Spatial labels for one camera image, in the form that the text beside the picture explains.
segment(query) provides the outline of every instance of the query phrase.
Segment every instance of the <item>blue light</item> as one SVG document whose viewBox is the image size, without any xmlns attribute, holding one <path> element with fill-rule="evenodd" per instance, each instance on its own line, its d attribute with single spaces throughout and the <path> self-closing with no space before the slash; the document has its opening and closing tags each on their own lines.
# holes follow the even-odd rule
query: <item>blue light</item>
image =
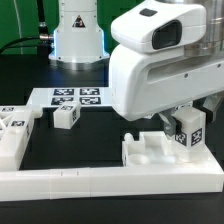
<svg viewBox="0 0 224 224">
<path fill-rule="evenodd" d="M 103 55 L 107 56 L 108 53 L 105 51 L 105 40 L 104 40 L 104 31 L 102 30 L 102 45 L 103 45 Z"/>
<path fill-rule="evenodd" d="M 54 31 L 54 56 L 57 55 L 56 30 Z"/>
</svg>

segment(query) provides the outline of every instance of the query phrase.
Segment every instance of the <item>cube with marker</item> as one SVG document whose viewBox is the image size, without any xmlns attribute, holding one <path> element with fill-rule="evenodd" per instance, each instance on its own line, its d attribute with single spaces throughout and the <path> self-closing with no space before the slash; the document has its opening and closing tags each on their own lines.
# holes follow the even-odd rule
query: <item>cube with marker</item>
<svg viewBox="0 0 224 224">
<path fill-rule="evenodd" d="M 81 104 L 78 101 L 64 102 L 54 112 L 54 127 L 71 129 L 80 118 Z"/>
</svg>

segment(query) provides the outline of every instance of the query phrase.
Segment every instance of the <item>cable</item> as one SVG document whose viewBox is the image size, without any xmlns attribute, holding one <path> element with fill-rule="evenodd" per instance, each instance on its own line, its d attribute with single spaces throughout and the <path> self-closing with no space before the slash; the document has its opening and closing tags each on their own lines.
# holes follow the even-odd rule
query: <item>cable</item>
<svg viewBox="0 0 224 224">
<path fill-rule="evenodd" d="M 37 2 L 37 13 L 39 18 L 39 33 L 48 34 L 48 27 L 44 15 L 43 0 L 36 0 L 36 2 Z"/>
<path fill-rule="evenodd" d="M 1 49 L 0 49 L 0 54 L 8 47 L 17 44 L 17 43 L 21 43 L 24 41 L 30 41 L 30 40 L 39 40 L 40 37 L 39 36 L 33 36 L 33 37 L 23 37 L 14 41 L 9 42 L 8 44 L 4 45 Z"/>
<path fill-rule="evenodd" d="M 20 20 L 20 15 L 19 15 L 19 10 L 18 10 L 17 0 L 14 0 L 14 6 L 15 6 L 16 17 L 17 17 L 18 28 L 19 28 L 19 37 L 22 38 L 21 20 Z"/>
<path fill-rule="evenodd" d="M 19 45 L 19 46 L 10 46 L 10 47 L 5 47 L 2 48 L 2 52 L 7 50 L 7 49 L 14 49 L 14 48 L 28 48 L 28 47 L 38 47 L 38 45 Z"/>
</svg>

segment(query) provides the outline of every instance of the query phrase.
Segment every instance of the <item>white robot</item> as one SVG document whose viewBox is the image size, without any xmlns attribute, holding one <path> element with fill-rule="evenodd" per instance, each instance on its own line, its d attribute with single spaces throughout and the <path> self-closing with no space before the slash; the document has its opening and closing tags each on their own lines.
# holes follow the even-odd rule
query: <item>white robot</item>
<svg viewBox="0 0 224 224">
<path fill-rule="evenodd" d="M 104 64 L 104 32 L 97 23 L 96 0 L 59 0 L 59 26 L 54 31 L 50 64 L 64 69 L 88 70 Z"/>
<path fill-rule="evenodd" d="M 129 121 L 159 113 L 173 153 L 186 162 L 205 155 L 205 114 L 174 108 L 207 97 L 202 110 L 215 119 L 224 90 L 223 7 L 223 0 L 145 0 L 111 26 L 120 43 L 110 60 L 113 108 Z"/>
<path fill-rule="evenodd" d="M 59 1 L 61 23 L 55 34 L 56 52 L 50 59 L 64 68 L 84 69 L 86 55 L 94 62 L 96 55 L 103 58 L 103 50 L 100 41 L 96 48 L 92 46 L 94 37 L 85 36 L 81 28 L 91 23 L 88 18 L 95 15 L 91 12 L 95 1 L 80 1 L 80 10 L 91 6 L 83 13 L 75 12 L 74 2 Z M 117 18 L 112 35 L 120 45 L 109 68 L 112 106 L 129 121 L 159 113 L 164 132 L 141 132 L 139 141 L 126 134 L 122 167 L 18 171 L 33 120 L 28 126 L 28 120 L 23 127 L 9 125 L 3 140 L 12 152 L 0 147 L 0 153 L 9 159 L 10 152 L 12 165 L 0 167 L 0 201 L 222 192 L 224 172 L 205 145 L 205 113 L 189 106 L 176 112 L 172 108 L 208 96 L 204 108 L 215 119 L 224 90 L 223 8 L 224 0 L 202 0 L 200 4 L 145 0 Z M 90 41 L 86 49 L 92 53 L 77 47 L 74 54 L 76 36 Z M 9 108 L 0 110 L 5 127 L 12 114 L 3 113 Z M 20 153 L 11 147 L 11 138 L 17 136 Z"/>
</svg>

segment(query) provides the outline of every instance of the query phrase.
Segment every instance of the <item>black tabletop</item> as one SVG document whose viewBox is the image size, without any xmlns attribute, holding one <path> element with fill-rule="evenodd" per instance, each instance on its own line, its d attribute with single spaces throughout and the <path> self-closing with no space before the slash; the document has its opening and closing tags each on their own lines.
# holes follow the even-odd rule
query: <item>black tabletop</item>
<svg viewBox="0 0 224 224">
<path fill-rule="evenodd" d="M 108 67 L 63 70 L 38 56 L 0 56 L 0 105 L 26 104 L 33 88 L 107 87 Z M 122 166 L 121 141 L 159 131 L 152 120 L 128 122 L 111 107 L 82 108 L 71 130 L 53 128 L 54 109 L 35 121 L 20 170 Z M 223 166 L 224 106 L 207 128 L 206 143 Z M 224 223 L 224 193 L 171 194 L 0 202 L 1 223 Z"/>
</svg>

